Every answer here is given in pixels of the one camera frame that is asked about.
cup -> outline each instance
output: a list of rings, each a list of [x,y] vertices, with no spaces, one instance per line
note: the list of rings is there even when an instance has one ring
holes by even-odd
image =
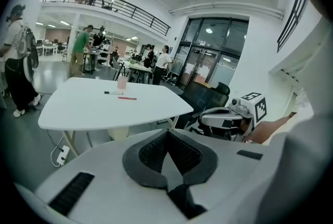
[[[119,76],[118,77],[118,89],[119,90],[125,90],[127,85],[127,77],[125,76]]]

door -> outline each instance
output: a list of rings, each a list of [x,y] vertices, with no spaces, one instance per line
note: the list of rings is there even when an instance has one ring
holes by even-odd
[[[184,70],[178,86],[184,89],[192,81],[205,83],[210,71],[214,69],[218,54],[218,51],[202,47],[192,47],[184,64]]]

person in white shirt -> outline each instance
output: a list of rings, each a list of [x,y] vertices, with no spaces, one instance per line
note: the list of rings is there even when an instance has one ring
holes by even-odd
[[[304,89],[302,89],[296,98],[295,106],[289,116],[280,118],[276,121],[260,122],[245,140],[269,145],[273,136],[278,133],[290,131],[297,123],[308,120],[312,116],[313,111],[311,104]]]
[[[25,109],[29,103],[36,106],[41,100],[31,82],[29,82],[24,74],[23,59],[18,53],[18,44],[22,38],[22,27],[24,22],[22,14],[25,6],[16,5],[10,13],[10,25],[4,41],[4,45],[0,48],[0,57],[4,57],[5,76],[11,98],[16,104],[17,109],[14,116],[19,117],[25,113]]]
[[[168,63],[172,63],[169,55],[169,47],[165,45],[162,49],[162,54],[158,57],[155,70],[153,73],[152,83],[153,85],[160,85],[160,81],[163,75],[164,66]]]

white sneaker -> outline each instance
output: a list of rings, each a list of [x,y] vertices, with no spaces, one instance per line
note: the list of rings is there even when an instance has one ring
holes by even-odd
[[[33,105],[33,106],[38,105],[38,103],[40,102],[41,99],[42,99],[41,95],[40,95],[40,94],[37,95],[37,96],[33,99],[33,101],[32,101],[32,105]]]
[[[24,113],[25,113],[24,109],[22,111],[19,111],[16,109],[13,114],[14,114],[14,117],[18,118],[19,116],[24,115]]]

power strip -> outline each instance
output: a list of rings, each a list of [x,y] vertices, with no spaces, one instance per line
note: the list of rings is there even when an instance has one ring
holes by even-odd
[[[59,165],[63,166],[65,164],[65,161],[67,159],[69,155],[69,147],[64,145],[62,147],[62,151],[60,152],[58,158],[57,158],[57,162]]]

